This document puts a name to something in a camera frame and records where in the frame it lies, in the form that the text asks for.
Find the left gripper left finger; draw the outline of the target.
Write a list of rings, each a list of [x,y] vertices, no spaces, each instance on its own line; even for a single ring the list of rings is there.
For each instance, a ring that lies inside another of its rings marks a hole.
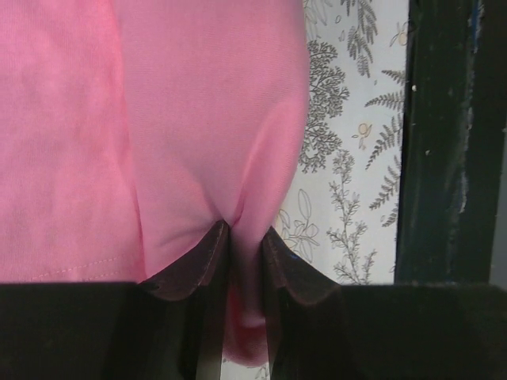
[[[229,228],[142,283],[1,287],[4,379],[217,379]]]

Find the pink t shirt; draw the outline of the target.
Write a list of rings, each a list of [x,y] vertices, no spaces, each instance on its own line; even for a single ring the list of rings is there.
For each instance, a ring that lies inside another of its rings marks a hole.
[[[2,282],[141,282],[223,220],[223,353],[264,364],[261,240],[308,104],[300,1],[2,2]]]

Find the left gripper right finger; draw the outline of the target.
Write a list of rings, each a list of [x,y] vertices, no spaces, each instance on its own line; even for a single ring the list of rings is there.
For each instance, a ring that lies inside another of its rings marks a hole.
[[[340,285],[275,230],[261,244],[274,379],[503,379],[506,293],[490,285]]]

